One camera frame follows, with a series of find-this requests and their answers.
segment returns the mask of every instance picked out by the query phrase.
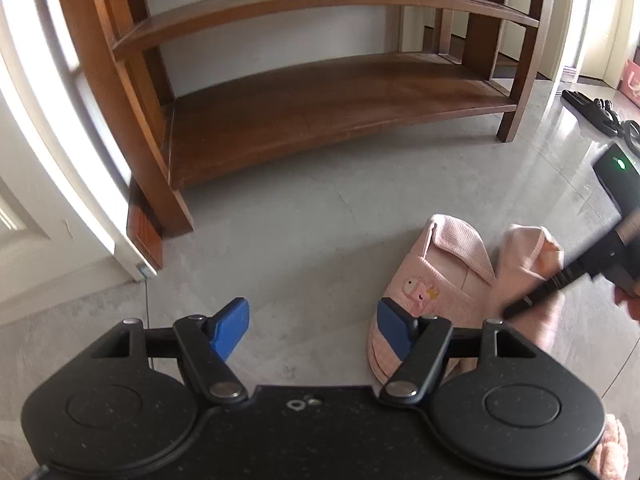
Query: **wooden shelf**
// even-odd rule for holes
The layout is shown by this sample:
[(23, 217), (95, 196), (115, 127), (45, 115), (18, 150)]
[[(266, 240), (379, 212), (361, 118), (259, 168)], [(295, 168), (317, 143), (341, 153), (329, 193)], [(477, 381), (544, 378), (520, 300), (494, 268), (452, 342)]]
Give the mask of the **wooden shelf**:
[(175, 101), (174, 189), (380, 126), (513, 112), (498, 85), (435, 54), (319, 61), (222, 83)]
[(342, 5), (438, 7), (538, 26), (538, 20), (529, 15), (487, 0), (203, 0), (143, 20), (113, 46), (113, 55), (116, 59), (125, 59), (165, 41), (245, 18), (285, 10)]

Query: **white door frame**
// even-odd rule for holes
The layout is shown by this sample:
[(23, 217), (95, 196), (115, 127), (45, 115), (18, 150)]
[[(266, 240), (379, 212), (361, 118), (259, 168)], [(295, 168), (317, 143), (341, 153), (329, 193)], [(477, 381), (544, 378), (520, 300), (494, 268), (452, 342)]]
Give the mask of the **white door frame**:
[[(4, 39), (0, 30), (0, 45)], [(50, 156), (20, 100), (2, 54), (0, 48), (0, 107), (4, 119), (0, 190), (5, 198), (15, 201), (2, 204), (3, 219), (6, 221), (8, 214), (10, 224), (2, 240), (4, 265), (0, 266), (2, 282), (7, 286), (6, 290), (2, 287), (0, 324), (6, 324), (128, 282), (131, 276), (114, 259), (111, 237)], [(12, 290), (12, 283), (18, 287)]]
[[(551, 12), (551, 20), (549, 22), (549, 30), (546, 34), (545, 48), (540, 59), (538, 71), (547, 76), (552, 81), (559, 80), (565, 57), (565, 48), (570, 41), (571, 20), (574, 18), (572, 14), (576, 0), (554, 0), (553, 10)], [(575, 42), (577, 49), (582, 27), (579, 27), (578, 38)]]
[(4, 57), (15, 89), (25, 110), (36, 127), (40, 138), (43, 140), (57, 166), (62, 170), (69, 184), (87, 206), (89, 211), (105, 229), (115, 243), (114, 257), (129, 273), (132, 279), (140, 281), (149, 275), (154, 276), (155, 271), (148, 264), (135, 245), (127, 237), (126, 233), (118, 227), (113, 219), (104, 210), (94, 194), (91, 192), (85, 181), (80, 177), (78, 171), (60, 144), (56, 134), (53, 132), (49, 121), (40, 107), (34, 91), (28, 81), (27, 75), (16, 51), (14, 40), (8, 26), (4, 6), (0, 1), (0, 50)]

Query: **pink slipper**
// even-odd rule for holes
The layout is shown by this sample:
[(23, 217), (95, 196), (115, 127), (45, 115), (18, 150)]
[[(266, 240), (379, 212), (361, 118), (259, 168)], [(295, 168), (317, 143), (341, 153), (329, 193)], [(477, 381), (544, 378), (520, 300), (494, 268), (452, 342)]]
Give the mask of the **pink slipper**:
[(607, 415), (604, 435), (596, 446), (589, 465), (602, 480), (625, 480), (629, 467), (626, 432), (615, 416)]
[[(502, 317), (502, 310), (562, 267), (562, 247), (544, 227), (511, 225), (504, 234), (497, 283), (486, 303), (484, 318)], [(511, 324), (539, 348), (549, 352), (558, 330), (564, 294), (558, 292)]]
[[(405, 256), (384, 297), (414, 317), (443, 316), (455, 326), (482, 325), (484, 306), (496, 283), (480, 235), (466, 222), (434, 215)], [(371, 323), (367, 345), (370, 366), (381, 382), (391, 377), (404, 356), (398, 356)]]

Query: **black device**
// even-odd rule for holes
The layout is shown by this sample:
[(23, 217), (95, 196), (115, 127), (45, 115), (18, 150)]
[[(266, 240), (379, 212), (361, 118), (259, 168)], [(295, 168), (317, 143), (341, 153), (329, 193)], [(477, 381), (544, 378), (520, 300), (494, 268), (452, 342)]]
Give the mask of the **black device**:
[(591, 279), (602, 274), (632, 298), (640, 296), (640, 174), (615, 143), (596, 160), (593, 169), (622, 220), (557, 274), (505, 307), (504, 319), (529, 310), (585, 274)]
[(621, 137), (631, 152), (640, 158), (640, 124), (620, 121), (613, 103), (606, 99), (589, 99), (581, 92), (562, 91), (562, 98), (607, 137)]
[[(585, 273), (636, 290), (640, 176), (615, 144), (594, 168), (622, 222), (516, 313)], [(225, 363), (248, 327), (242, 298), (171, 328), (125, 319), (25, 402), (22, 428), (42, 465), (30, 479), (597, 478), (586, 461), (604, 430), (600, 398), (508, 323), (453, 328), (389, 298), (376, 318), (410, 345), (379, 397), (370, 386), (249, 396)], [(184, 384), (149, 357), (176, 359)], [(478, 368), (443, 382), (448, 359), (464, 357)]]

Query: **baseboard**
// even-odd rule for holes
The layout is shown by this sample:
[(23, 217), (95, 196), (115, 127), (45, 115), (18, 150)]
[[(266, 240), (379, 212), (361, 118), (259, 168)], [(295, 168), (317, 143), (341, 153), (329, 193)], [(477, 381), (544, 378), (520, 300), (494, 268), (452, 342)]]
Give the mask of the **baseboard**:
[(94, 292), (131, 282), (132, 278), (115, 258), (109, 256), (89, 267), (60, 276), (0, 304), (0, 325)]
[(572, 83), (575, 80), (577, 70), (573, 66), (563, 66), (560, 74), (560, 81), (563, 83)]

